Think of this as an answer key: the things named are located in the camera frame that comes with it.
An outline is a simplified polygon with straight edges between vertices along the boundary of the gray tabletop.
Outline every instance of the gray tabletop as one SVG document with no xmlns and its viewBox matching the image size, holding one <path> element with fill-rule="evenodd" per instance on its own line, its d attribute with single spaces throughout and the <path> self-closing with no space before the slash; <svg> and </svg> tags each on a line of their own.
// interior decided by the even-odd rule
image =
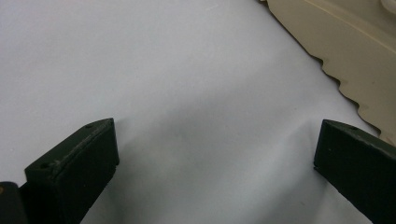
<svg viewBox="0 0 396 224">
<path fill-rule="evenodd" d="M 0 179 L 114 118 L 83 223 L 370 223 L 313 170 L 320 123 L 377 134 L 254 0 L 0 2 Z"/>
</svg>

